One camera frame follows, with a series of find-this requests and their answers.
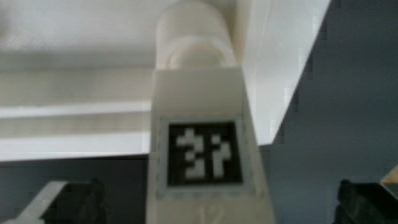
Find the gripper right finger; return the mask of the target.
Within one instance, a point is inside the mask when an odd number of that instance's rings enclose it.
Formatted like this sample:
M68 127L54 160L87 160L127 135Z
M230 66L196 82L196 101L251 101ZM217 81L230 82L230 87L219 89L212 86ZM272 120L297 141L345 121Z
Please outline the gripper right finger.
M379 183L342 181L334 224L398 224L398 199Z

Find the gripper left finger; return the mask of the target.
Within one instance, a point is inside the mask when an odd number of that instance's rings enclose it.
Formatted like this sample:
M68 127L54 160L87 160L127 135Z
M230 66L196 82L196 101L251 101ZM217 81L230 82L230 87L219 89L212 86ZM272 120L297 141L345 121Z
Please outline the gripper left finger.
M50 181L15 219L15 224L109 224L102 181Z

